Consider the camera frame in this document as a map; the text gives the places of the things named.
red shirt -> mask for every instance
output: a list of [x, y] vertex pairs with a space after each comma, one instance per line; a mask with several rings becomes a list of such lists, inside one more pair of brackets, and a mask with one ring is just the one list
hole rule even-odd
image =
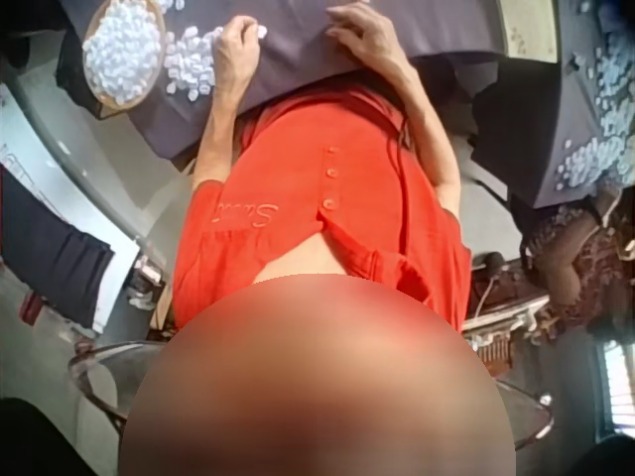
[[460, 330], [470, 253], [400, 146], [403, 124], [388, 101], [357, 86], [266, 110], [245, 131], [227, 182], [204, 182], [193, 195], [175, 271], [177, 326], [322, 232], [349, 275], [399, 290]]

window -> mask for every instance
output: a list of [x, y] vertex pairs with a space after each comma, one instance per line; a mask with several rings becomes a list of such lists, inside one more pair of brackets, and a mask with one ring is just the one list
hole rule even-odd
[[604, 344], [606, 419], [616, 433], [635, 437], [635, 344]]

round glass tabletop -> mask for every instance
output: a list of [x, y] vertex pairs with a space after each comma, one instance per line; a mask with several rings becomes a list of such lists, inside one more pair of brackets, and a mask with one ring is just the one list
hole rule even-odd
[[[144, 376], [164, 343], [130, 342], [96, 349], [74, 357], [71, 377], [83, 394], [122, 430]], [[507, 410], [516, 450], [544, 437], [554, 419], [549, 398], [542, 402], [520, 389], [496, 381]]]

wooden bowl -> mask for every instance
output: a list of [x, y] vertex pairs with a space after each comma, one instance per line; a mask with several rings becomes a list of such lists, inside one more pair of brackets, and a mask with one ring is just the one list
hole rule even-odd
[[[105, 1], [93, 15], [92, 20], [90, 20], [90, 25], [88, 25], [88, 31], [86, 32], [86, 37], [84, 38], [85, 41], [92, 37], [99, 28], [99, 21], [103, 18], [106, 13], [106, 9], [110, 6], [110, 1], [111, 0]], [[159, 28], [159, 33], [161, 35], [161, 38], [159, 39], [159, 42], [161, 42], [161, 52], [159, 53], [159, 63], [157, 64], [157, 68], [155, 69], [155, 71], [153, 71], [152, 76], [150, 76], [150, 79], [148, 80], [148, 86], [141, 96], [130, 102], [119, 105], [115, 101], [114, 97], [111, 97], [103, 92], [96, 92], [94, 89], [94, 84], [91, 80], [88, 79], [86, 70], [86, 52], [84, 52], [83, 54], [83, 73], [86, 76], [86, 82], [88, 83], [90, 91], [92, 91], [92, 94], [97, 98], [99, 102], [110, 109], [114, 109], [115, 111], [127, 111], [129, 109], [132, 109], [136, 105], [140, 104], [148, 96], [148, 93], [150, 93], [152, 88], [157, 83], [157, 79], [159, 78], [159, 74], [161, 74], [163, 63], [166, 58], [166, 22], [161, 11], [161, 7], [157, 5], [154, 0], [144, 1], [147, 4], [148, 10], [154, 13], [155, 17], [157, 18], [157, 27]]]

gray table cover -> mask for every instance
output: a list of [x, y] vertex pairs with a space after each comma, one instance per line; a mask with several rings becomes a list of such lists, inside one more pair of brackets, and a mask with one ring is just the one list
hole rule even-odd
[[[60, 0], [81, 38], [102, 0]], [[186, 8], [166, 15], [169, 31], [179, 37], [196, 25], [208, 32], [237, 14], [251, 15], [269, 29], [262, 59], [241, 110], [263, 104], [318, 80], [349, 72], [359, 65], [323, 35], [327, 6], [346, 0], [186, 0]], [[374, 0], [374, 7], [397, 27], [407, 54], [504, 54], [505, 40], [497, 0]], [[192, 104], [182, 91], [165, 90], [162, 74], [148, 98], [129, 112], [130, 119], [154, 152], [173, 159], [195, 146], [202, 134], [211, 99]]]
[[[597, 16], [580, 14], [577, 1], [555, 3], [560, 63], [502, 59], [498, 81], [474, 100], [479, 140], [472, 159], [535, 208], [589, 194], [590, 185], [557, 191], [557, 169], [575, 148], [602, 137], [597, 78], [587, 75], [595, 49], [604, 48]], [[580, 71], [571, 66], [573, 53], [587, 61]]]

